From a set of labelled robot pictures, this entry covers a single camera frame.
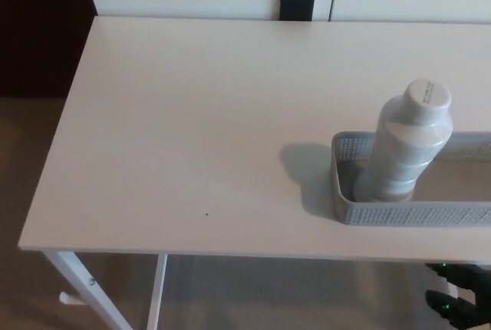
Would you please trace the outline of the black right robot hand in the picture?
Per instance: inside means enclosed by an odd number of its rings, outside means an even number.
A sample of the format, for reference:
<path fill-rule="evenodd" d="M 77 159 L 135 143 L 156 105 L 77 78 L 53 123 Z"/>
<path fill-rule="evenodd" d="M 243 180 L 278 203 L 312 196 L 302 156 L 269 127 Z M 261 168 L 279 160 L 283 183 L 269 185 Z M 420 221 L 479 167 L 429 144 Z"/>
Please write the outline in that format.
<path fill-rule="evenodd" d="M 427 290 L 427 305 L 455 329 L 490 325 L 490 271 L 474 264 L 426 263 L 426 267 L 457 288 L 470 290 L 475 302 Z"/>

